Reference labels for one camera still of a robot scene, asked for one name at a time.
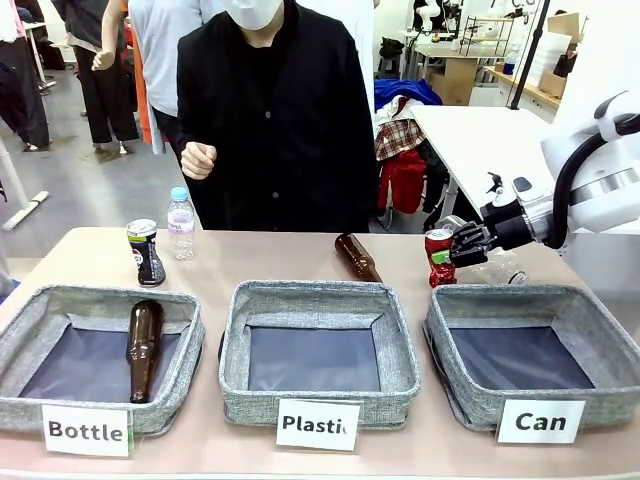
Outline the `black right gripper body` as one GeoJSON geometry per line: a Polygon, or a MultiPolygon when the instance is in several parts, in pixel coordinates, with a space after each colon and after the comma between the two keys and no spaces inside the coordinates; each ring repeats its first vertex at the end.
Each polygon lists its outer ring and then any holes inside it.
{"type": "Polygon", "coordinates": [[[500,207],[488,203],[480,211],[492,248],[512,250],[532,242],[524,210],[517,200],[500,207]]]}

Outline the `person's right hand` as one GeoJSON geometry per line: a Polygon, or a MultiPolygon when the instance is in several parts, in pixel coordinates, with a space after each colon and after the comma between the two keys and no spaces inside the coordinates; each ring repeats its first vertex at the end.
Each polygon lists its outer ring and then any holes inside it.
{"type": "Polygon", "coordinates": [[[216,159],[217,150],[214,146],[191,141],[181,152],[181,169],[188,178],[204,180],[213,171],[216,159]]]}

